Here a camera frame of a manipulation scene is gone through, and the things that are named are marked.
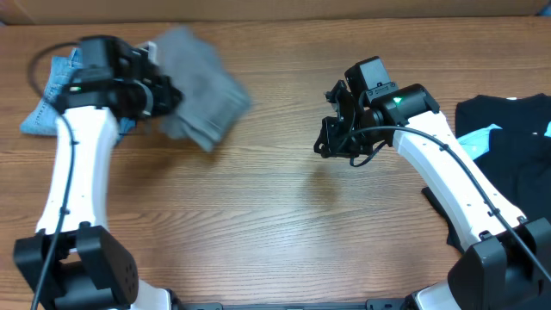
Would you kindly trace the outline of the grey cotton shorts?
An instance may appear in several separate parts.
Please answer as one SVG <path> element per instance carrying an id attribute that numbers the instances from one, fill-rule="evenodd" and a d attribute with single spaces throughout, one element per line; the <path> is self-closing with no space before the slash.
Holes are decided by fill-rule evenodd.
<path id="1" fill-rule="evenodd" d="M 190 29 L 173 28 L 154 42 L 161 72 L 183 93 L 183 101 L 164 117 L 160 130 L 211 152 L 250 109 L 249 94 L 225 69 L 214 47 Z"/>

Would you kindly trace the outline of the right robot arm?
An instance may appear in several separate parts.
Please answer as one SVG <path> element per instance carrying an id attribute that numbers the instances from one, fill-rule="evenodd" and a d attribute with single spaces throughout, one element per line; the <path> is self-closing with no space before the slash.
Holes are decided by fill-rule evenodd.
<path id="1" fill-rule="evenodd" d="M 483 175 L 421 84 L 399 87 L 378 57 L 349 68 L 325 93 L 335 110 L 314 151 L 367 164 L 384 146 L 405 158 L 455 231 L 462 256 L 440 282 L 370 309 L 510 309 L 550 290 L 550 225 L 528 220 Z"/>

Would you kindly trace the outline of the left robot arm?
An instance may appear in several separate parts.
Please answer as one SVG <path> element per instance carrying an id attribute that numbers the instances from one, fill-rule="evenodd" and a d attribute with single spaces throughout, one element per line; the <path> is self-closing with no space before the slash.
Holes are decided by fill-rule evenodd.
<path id="1" fill-rule="evenodd" d="M 121 120 L 149 121 L 183 100 L 158 67 L 157 46 L 108 35 L 77 43 L 81 65 L 49 100 L 57 150 L 46 206 L 14 261 L 45 309 L 179 309 L 177 295 L 139 277 L 131 253 L 110 233 L 106 211 L 112 151 Z"/>

